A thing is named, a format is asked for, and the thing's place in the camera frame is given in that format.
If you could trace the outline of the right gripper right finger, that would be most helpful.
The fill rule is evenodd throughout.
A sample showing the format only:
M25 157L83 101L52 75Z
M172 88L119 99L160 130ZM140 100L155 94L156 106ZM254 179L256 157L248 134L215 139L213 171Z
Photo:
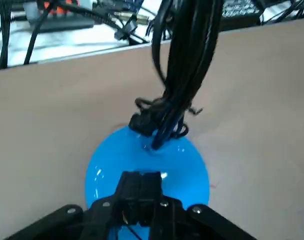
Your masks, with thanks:
M163 194L160 172L141 180L141 226L149 240L254 240L251 234L204 204L183 208L180 200Z

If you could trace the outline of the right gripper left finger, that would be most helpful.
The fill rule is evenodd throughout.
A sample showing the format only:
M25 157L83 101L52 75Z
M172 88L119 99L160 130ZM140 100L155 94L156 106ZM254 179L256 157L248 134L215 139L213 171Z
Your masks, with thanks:
M122 229L137 239L138 197L142 175L124 171L114 194L83 210L67 204L7 237L9 240L119 240Z

